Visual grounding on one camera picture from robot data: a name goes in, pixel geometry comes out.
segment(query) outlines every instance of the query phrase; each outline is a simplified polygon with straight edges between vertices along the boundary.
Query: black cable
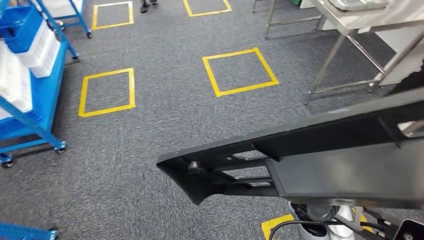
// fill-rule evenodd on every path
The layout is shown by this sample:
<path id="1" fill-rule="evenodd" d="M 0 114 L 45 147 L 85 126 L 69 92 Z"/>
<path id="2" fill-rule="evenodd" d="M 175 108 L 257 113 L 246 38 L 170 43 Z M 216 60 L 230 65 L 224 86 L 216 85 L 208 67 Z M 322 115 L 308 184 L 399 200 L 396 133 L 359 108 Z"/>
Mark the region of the black cable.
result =
<path id="1" fill-rule="evenodd" d="M 344 225 L 342 222 L 339 221 L 323 221 L 323 222 L 316 222 L 316 221 L 302 221 L 302 220 L 291 220 L 291 221 L 285 221 L 282 223 L 277 224 L 269 234 L 268 240 L 273 240 L 274 234 L 276 234 L 276 231 L 284 226 L 292 225 L 292 224 L 308 224 L 308 225 Z"/>
<path id="2" fill-rule="evenodd" d="M 376 223 L 372 223 L 372 222 L 361 221 L 360 225 L 363 226 L 363 227 L 370 227 L 370 228 L 373 228 L 373 229 L 377 229 L 377 230 L 380 230 L 382 232 L 384 232 L 386 230 L 385 226 L 382 226 L 382 225 L 376 224 Z"/>

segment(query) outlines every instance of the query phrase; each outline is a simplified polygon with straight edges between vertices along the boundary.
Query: white table top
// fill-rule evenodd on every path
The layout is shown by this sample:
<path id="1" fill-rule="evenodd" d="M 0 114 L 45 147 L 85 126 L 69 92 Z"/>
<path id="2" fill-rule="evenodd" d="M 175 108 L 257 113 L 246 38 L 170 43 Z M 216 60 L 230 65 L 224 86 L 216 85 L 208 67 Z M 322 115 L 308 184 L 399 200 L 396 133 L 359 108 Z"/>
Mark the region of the white table top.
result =
<path id="1" fill-rule="evenodd" d="M 343 12 L 328 0 L 310 1 L 343 35 L 363 28 L 380 27 L 380 31 L 424 25 L 424 0 L 389 0 L 384 9 L 358 12 Z"/>

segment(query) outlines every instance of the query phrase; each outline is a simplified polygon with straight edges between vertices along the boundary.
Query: stainless steel table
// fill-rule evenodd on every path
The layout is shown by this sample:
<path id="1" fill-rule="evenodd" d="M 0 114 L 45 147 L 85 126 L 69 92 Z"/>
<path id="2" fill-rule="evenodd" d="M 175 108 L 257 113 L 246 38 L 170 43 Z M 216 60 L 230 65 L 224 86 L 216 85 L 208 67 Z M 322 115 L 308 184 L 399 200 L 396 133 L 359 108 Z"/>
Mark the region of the stainless steel table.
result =
<path id="1" fill-rule="evenodd" d="M 303 103 L 308 104 L 312 95 L 325 93 L 337 89 L 349 88 L 354 86 L 367 85 L 371 83 L 379 83 L 383 80 L 404 58 L 408 53 L 417 46 L 424 38 L 424 31 L 418 34 L 407 47 L 400 52 L 399 56 L 391 62 L 390 65 L 384 69 L 374 58 L 354 39 L 354 36 L 361 31 L 365 32 L 378 32 L 385 30 L 395 30 L 405 27 L 413 27 L 417 25 L 424 25 L 424 2 L 422 0 L 390 0 L 390 4 L 384 9 L 366 10 L 359 12 L 343 12 L 334 7 L 328 0 L 310 0 L 315 7 L 321 12 L 319 16 L 306 17 L 301 19 L 292 19 L 284 22 L 271 23 L 276 0 L 272 0 L 271 8 L 269 11 L 269 21 L 265 29 L 265 38 L 268 38 L 270 27 L 287 25 L 294 23 L 301 23 L 312 20 L 319 20 L 320 22 L 325 18 L 332 23 L 335 28 L 340 32 L 334 47 L 330 51 L 327 59 L 321 67 L 314 82 L 310 86 L 309 91 Z M 350 42 L 365 55 L 365 57 L 378 69 L 381 73 L 379 79 L 362 80 L 353 83 L 336 85 L 327 88 L 318 89 L 318 85 L 324 77 L 327 67 L 335 57 L 340 46 L 345 39 Z"/>

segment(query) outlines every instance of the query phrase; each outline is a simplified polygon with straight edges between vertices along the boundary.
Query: yellow tape square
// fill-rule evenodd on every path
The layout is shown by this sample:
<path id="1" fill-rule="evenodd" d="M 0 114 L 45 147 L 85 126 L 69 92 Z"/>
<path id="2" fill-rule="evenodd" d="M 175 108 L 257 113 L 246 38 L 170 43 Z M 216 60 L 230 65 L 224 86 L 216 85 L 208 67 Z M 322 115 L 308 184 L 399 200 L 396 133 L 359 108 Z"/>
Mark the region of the yellow tape square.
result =
<path id="1" fill-rule="evenodd" d="M 97 13 L 98 13 L 100 7 L 108 7 L 108 6 L 123 5 L 123 4 L 128 4 L 128 22 L 121 22 L 121 23 L 116 23 L 116 24 L 97 26 Z M 123 2 L 114 2 L 114 3 L 94 5 L 92 25 L 91 25 L 92 30 L 119 27 L 119 26 L 129 25 L 129 24 L 133 24 L 133 23 L 134 23 L 134 15 L 133 15 L 133 2 L 132 1 L 123 1 Z"/>
<path id="2" fill-rule="evenodd" d="M 277 218 L 264 221 L 260 224 L 260 227 L 262 228 L 263 235 L 265 236 L 265 240 L 268 240 L 270 238 L 271 229 L 275 228 L 278 224 L 284 223 L 287 221 L 294 220 L 292 214 L 286 214 L 284 216 L 279 216 Z"/>
<path id="3" fill-rule="evenodd" d="M 122 74 L 122 73 L 128 73 L 129 104 L 123 105 L 123 106 L 115 106 L 115 107 L 106 108 L 102 110 L 86 112 L 87 90 L 89 86 L 89 80 L 95 79 L 95 78 L 101 78 L 105 76 L 110 76 L 114 74 Z M 108 71 L 108 72 L 103 72 L 99 74 L 89 75 L 84 77 L 84 79 L 82 80 L 81 97 L 79 99 L 79 110 L 78 110 L 78 115 L 80 117 L 86 118 L 86 117 L 91 117 L 91 116 L 96 116 L 101 114 L 108 114 L 108 113 L 121 111 L 125 109 L 132 109 L 135 107 L 136 107 L 136 94 L 135 94 L 135 84 L 134 84 L 134 68 L 125 68 L 125 69 L 116 70 L 116 71 Z"/>
<path id="4" fill-rule="evenodd" d="M 222 0 L 226 6 L 225 10 L 220 11 L 208 11 L 208 12 L 200 12 L 200 13 L 192 13 L 192 10 L 190 9 L 190 5 L 188 0 L 182 0 L 184 3 L 185 10 L 187 10 L 189 17 L 198 17 L 198 16 L 204 16 L 204 15 L 211 15 L 211 14 L 221 14 L 232 11 L 230 4 L 228 3 L 228 0 Z"/>
<path id="5" fill-rule="evenodd" d="M 237 56 L 242 54 L 250 54 L 250 53 L 256 53 L 256 56 L 259 58 L 260 63 L 265 68 L 271 81 L 254 84 L 250 86 L 239 87 L 239 88 L 226 90 L 226 91 L 220 91 L 217 81 L 215 80 L 214 73 L 212 72 L 211 66 L 209 65 L 209 60 L 232 57 L 232 56 Z M 221 96 L 229 95 L 229 94 L 241 93 L 241 92 L 245 92 L 249 90 L 260 89 L 260 88 L 279 84 L 276 76 L 274 75 L 267 61 L 265 61 L 264 56 L 262 56 L 261 52 L 259 51 L 259 48 L 257 47 L 254 47 L 248 50 L 243 50 L 243 51 L 236 51 L 236 52 L 230 52 L 230 53 L 224 53 L 224 54 L 218 54 L 218 55 L 212 55 L 212 56 L 204 56 L 201 59 L 203 60 L 204 67 L 206 68 L 207 75 L 209 76 L 210 84 L 212 84 L 213 91 L 215 92 L 215 95 L 217 97 L 221 97 Z"/>

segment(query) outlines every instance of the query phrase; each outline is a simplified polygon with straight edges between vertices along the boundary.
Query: blue metal frame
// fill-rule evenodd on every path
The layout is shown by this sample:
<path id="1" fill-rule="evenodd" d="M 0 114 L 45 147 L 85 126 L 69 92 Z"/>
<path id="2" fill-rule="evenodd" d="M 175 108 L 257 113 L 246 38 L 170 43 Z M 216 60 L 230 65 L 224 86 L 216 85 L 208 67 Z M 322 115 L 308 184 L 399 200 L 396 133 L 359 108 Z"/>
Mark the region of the blue metal frame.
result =
<path id="1" fill-rule="evenodd" d="M 34 134 L 40 136 L 41 139 L 13 144 L 6 147 L 0 147 L 0 163 L 12 161 L 12 156 L 6 154 L 7 152 L 23 148 L 29 148 L 46 143 L 51 144 L 54 147 L 55 151 L 64 150 L 66 147 L 66 143 L 64 141 L 60 141 L 56 136 L 54 136 L 51 133 L 51 129 L 53 124 L 53 118 L 55 116 L 56 104 L 59 98 L 59 91 L 62 83 L 67 50 L 70 51 L 70 53 L 72 54 L 72 58 L 75 60 L 78 60 L 79 54 L 71 46 L 68 39 L 63 34 L 61 28 L 56 24 L 56 22 L 44 6 L 42 0 L 36 1 L 39 4 L 42 12 L 47 16 L 49 23 L 52 25 L 53 28 L 55 28 L 61 41 L 59 53 L 57 55 L 56 62 L 54 63 L 50 76 L 43 78 L 35 78 L 34 75 L 31 73 L 31 85 L 37 86 L 37 88 L 39 89 L 39 91 L 33 91 L 32 97 L 39 100 L 39 102 L 42 104 L 42 121 L 34 121 L 31 117 L 22 113 L 19 109 L 13 106 L 13 104 L 11 104 L 6 99 L 0 96 L 0 107 L 2 107 L 5 111 L 14 116 L 25 126 L 21 129 L 9 132 L 6 135 L 1 136 L 0 141 Z"/>
<path id="2" fill-rule="evenodd" d="M 75 11 L 74 15 L 68 15 L 68 16 L 58 16 L 54 17 L 55 20 L 62 20 L 62 19 L 73 19 L 78 18 L 77 22 L 74 23 L 67 23 L 64 24 L 62 27 L 72 27 L 72 26 L 78 26 L 82 25 L 82 28 L 84 29 L 84 32 L 86 34 L 91 33 L 91 29 L 87 27 L 86 22 L 84 21 L 83 14 L 84 14 L 84 4 L 86 4 L 86 0 L 82 0 L 82 7 L 81 12 L 78 11 L 77 7 L 75 6 L 75 3 L 72 0 L 69 0 L 70 5 L 72 6 L 73 10 Z"/>
<path id="3" fill-rule="evenodd" d="M 0 239 L 55 240 L 57 235 L 57 230 L 0 223 Z"/>

